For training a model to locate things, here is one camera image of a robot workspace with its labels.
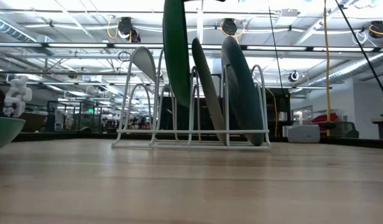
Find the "ceiling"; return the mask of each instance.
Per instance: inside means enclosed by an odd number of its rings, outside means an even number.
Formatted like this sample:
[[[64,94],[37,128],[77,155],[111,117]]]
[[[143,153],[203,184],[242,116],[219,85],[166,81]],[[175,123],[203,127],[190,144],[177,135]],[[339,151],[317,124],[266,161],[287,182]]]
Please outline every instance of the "ceiling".
[[[272,13],[272,23],[275,34],[274,39],[277,45],[293,46],[325,46],[322,26],[318,26],[316,31],[309,31],[309,27],[315,25],[323,16],[323,1],[283,1],[270,0],[270,11]],[[335,1],[328,1],[330,12],[328,19],[329,45],[332,47],[356,47],[353,42],[352,33],[343,19],[340,12],[336,12]],[[114,35],[116,23],[121,17],[132,17],[132,24],[138,27],[137,30],[141,37],[141,44],[161,44],[162,43],[162,16],[164,0],[0,0],[0,18],[5,19],[10,25],[18,28],[22,32],[32,37],[38,42],[49,40],[50,42],[109,42],[124,43],[125,39],[109,37],[108,32]],[[278,24],[278,17],[281,10],[294,9],[298,11],[298,17],[292,21],[292,29],[288,25]],[[188,42],[192,42],[196,36],[203,44],[222,44],[226,38],[220,27],[224,18],[234,18],[238,26],[238,32],[243,32],[238,37],[240,45],[273,45],[272,27],[270,24],[268,1],[264,0],[227,0],[218,1],[188,1],[185,3],[186,20],[188,26]],[[383,1],[376,1],[371,4],[371,0],[360,0],[348,6],[344,10],[349,18],[354,30],[361,30],[362,27],[370,25],[371,21],[383,21]],[[108,22],[113,28],[108,29]],[[7,34],[0,32],[0,42],[16,42],[18,40]],[[363,46],[373,47],[374,45],[383,47],[382,39],[368,38]],[[124,83],[128,68],[128,63],[122,63],[117,59],[117,49],[51,49],[54,54],[49,56],[31,52],[20,48],[0,49],[0,69],[2,70],[28,70],[40,71],[40,69],[30,64],[20,62],[2,51],[9,52],[17,57],[48,68],[51,72],[113,72],[116,75],[103,76],[102,82]],[[160,50],[152,50],[155,65],[159,63]],[[220,58],[219,50],[206,50],[208,65],[212,68],[213,61]],[[279,67],[275,59],[274,52],[245,52],[246,60],[250,68],[255,64],[264,69],[265,82],[268,85],[279,85],[282,77],[284,85],[291,85],[288,81],[289,73],[297,71],[307,76],[317,76],[325,71],[325,54],[312,52],[279,52]],[[362,58],[360,53],[333,53],[331,54],[331,66],[335,67],[348,60]],[[190,55],[190,66],[194,66],[194,61]],[[131,78],[131,83],[152,83],[136,67],[132,70],[135,74]],[[162,62],[162,73],[164,83],[168,82],[165,61]],[[43,77],[47,80],[57,82],[74,82],[74,78],[68,76],[51,75]],[[66,86],[73,91],[86,93],[87,86]],[[103,93],[91,91],[89,95],[95,96],[116,96],[121,97],[123,86],[113,87],[118,91],[108,91]],[[136,97],[143,98],[146,93],[143,89],[136,91]]]

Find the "green plate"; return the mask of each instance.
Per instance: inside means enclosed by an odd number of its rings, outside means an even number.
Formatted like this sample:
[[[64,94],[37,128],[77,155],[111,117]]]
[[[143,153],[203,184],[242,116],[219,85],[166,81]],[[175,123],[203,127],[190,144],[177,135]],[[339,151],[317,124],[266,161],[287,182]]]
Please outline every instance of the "green plate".
[[[242,130],[263,130],[261,102],[255,89],[248,63],[240,46],[233,37],[222,44],[222,66],[227,65],[229,78],[229,104]],[[260,146],[264,134],[245,134],[248,141]]]
[[[203,48],[201,47],[200,41],[198,41],[198,38],[194,38],[193,43],[191,45],[191,51],[193,52],[193,59],[201,80],[201,85],[203,86],[206,104],[208,106],[208,111],[210,112],[214,128],[215,130],[225,130],[226,128],[223,121],[222,110],[219,104],[218,97],[216,95],[210,68],[206,62],[205,54]],[[224,145],[226,145],[226,134],[216,135],[218,139]]]
[[[182,0],[165,0],[162,20],[165,64],[178,102],[190,105],[190,66],[185,5]]]
[[[0,117],[0,148],[9,144],[22,131],[25,120]]]

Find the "white wire dish rack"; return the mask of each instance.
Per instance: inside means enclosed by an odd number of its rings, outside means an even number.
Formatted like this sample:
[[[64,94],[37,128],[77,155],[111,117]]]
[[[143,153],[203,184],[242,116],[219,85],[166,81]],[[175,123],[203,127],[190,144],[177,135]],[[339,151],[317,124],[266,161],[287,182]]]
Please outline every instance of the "white wire dish rack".
[[[161,61],[163,56],[164,50],[161,50],[160,58],[159,58],[159,66],[158,66],[158,74],[155,71],[155,63],[152,54],[150,51],[145,47],[139,47],[137,48],[134,53],[131,56],[131,59],[129,61],[129,67],[128,67],[128,73],[127,73],[127,80],[126,80],[126,86],[124,90],[124,99],[122,101],[122,110],[121,110],[121,117],[119,122],[119,129],[117,130],[118,136],[117,139],[112,143],[112,147],[127,147],[127,148],[150,148],[150,149],[159,149],[159,148],[165,148],[165,149],[270,149],[270,141],[269,141],[269,129],[267,125],[267,108],[266,108],[266,90],[265,90],[265,81],[263,77],[263,72],[260,66],[255,65],[251,70],[251,75],[253,79],[255,80],[255,84],[258,88],[258,96],[259,101],[262,103],[261,106],[261,115],[262,120],[264,121],[264,129],[262,130],[230,130],[229,129],[229,90],[227,88],[229,80],[227,79],[226,72],[221,76],[221,85],[223,86],[223,93],[224,93],[224,120],[226,129],[225,130],[201,130],[200,126],[200,85],[198,81],[198,72],[195,67],[192,68],[191,74],[196,74],[196,84],[193,84],[193,75],[190,77],[190,107],[189,107],[189,128],[188,130],[178,130],[177,129],[177,100],[176,97],[174,97],[173,91],[171,89],[171,86],[166,84],[159,92],[159,82],[160,82],[160,68],[161,68]],[[125,124],[124,128],[122,129],[124,115],[125,115],[125,105],[126,105],[126,99],[127,99],[127,92],[129,88],[129,79],[131,77],[131,68],[132,64],[137,65],[146,75],[148,75],[151,79],[155,80],[155,93],[154,93],[154,105],[153,105],[153,116],[151,113],[151,104],[150,104],[150,96],[148,93],[148,88],[145,84],[139,83],[133,87],[131,90],[131,95],[129,96],[129,103],[127,111],[131,110],[131,99],[133,98],[134,92],[137,87],[142,87],[147,93],[147,101],[149,104],[149,116],[152,117],[152,120],[150,121],[150,130],[140,130],[140,129],[128,129],[128,121],[129,121],[129,113],[126,113],[125,117]],[[254,70],[258,68],[259,73],[261,75],[261,83],[257,81],[257,77],[254,75]],[[160,129],[160,120],[161,120],[161,114],[162,114],[162,102],[164,97],[164,91],[168,89],[171,99],[172,99],[172,119],[173,119],[173,129],[172,130],[161,130]],[[195,100],[194,98],[197,97],[197,130],[194,130],[194,112],[195,112]],[[151,134],[152,138],[150,142],[147,143],[147,141],[144,142],[137,142],[133,141],[130,143],[129,141],[126,141],[127,144],[121,144],[118,145],[119,141],[121,140],[122,134],[131,134],[131,133],[144,133],[144,134]],[[226,146],[224,146],[219,141],[202,141],[201,135],[202,134],[226,134]],[[246,134],[246,133],[264,133],[265,136],[265,142],[261,146],[254,146],[249,142],[231,142],[230,141],[230,134]],[[175,140],[158,140],[156,138],[156,134],[174,134]],[[182,141],[179,140],[178,134],[188,134],[188,140]],[[198,140],[192,140],[193,134],[198,135]]]

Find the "teal bowl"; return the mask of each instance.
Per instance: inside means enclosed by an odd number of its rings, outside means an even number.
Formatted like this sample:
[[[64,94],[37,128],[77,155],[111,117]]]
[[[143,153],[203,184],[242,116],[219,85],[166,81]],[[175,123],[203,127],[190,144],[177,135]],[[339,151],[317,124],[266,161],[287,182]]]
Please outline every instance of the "teal bowl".
[[[0,148],[9,144],[22,131],[25,120],[0,117]]]

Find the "bowl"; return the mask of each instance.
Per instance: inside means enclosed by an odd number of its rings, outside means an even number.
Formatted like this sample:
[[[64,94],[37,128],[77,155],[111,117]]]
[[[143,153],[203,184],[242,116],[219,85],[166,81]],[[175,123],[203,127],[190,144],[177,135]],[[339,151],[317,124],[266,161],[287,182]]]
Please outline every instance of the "bowl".
[[[9,144],[22,131],[25,120],[0,117],[0,148]]]

